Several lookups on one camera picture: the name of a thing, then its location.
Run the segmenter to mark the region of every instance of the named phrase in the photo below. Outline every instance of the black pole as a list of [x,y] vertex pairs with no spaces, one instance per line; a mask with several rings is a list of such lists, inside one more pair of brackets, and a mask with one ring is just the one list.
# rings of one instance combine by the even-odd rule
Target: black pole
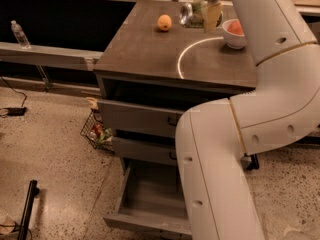
[[19,235],[17,240],[25,240],[27,238],[33,201],[35,196],[38,193],[39,193],[39,189],[37,188],[37,181],[36,180],[30,181],[28,195],[24,205],[24,210],[23,210],[23,215],[21,219],[21,225],[20,225]]

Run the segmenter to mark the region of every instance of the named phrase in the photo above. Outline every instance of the black wire basket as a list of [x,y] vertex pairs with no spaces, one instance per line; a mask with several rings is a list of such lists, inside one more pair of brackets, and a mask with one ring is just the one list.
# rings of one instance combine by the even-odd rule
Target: black wire basket
[[112,130],[103,126],[99,111],[91,110],[80,135],[84,136],[95,149],[113,152]]

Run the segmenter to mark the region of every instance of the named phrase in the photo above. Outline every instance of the speckled floor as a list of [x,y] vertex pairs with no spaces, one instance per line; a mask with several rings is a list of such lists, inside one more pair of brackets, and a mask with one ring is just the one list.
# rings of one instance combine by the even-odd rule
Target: speckled floor
[[[117,158],[80,136],[89,95],[59,85],[44,93],[42,83],[10,83],[27,94],[28,111],[0,118],[0,207],[19,222],[35,179],[41,192],[30,222],[34,240],[158,239],[103,221],[113,211],[123,175]],[[22,99],[0,80],[0,107],[20,106]],[[259,154],[259,161],[260,169],[246,176],[266,240],[320,239],[320,149],[295,145]]]

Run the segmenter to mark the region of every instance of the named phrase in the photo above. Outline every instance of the power adapter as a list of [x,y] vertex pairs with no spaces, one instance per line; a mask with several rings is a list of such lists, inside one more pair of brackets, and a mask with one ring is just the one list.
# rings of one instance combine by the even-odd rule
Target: power adapter
[[26,107],[20,108],[5,108],[7,110],[7,116],[23,116],[27,111]]

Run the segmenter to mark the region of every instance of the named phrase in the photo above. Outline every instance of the plastic bottle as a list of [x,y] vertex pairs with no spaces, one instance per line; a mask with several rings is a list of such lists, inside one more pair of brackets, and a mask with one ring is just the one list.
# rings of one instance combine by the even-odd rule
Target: plastic bottle
[[30,49],[31,45],[22,27],[15,21],[11,21],[11,29],[22,49]]

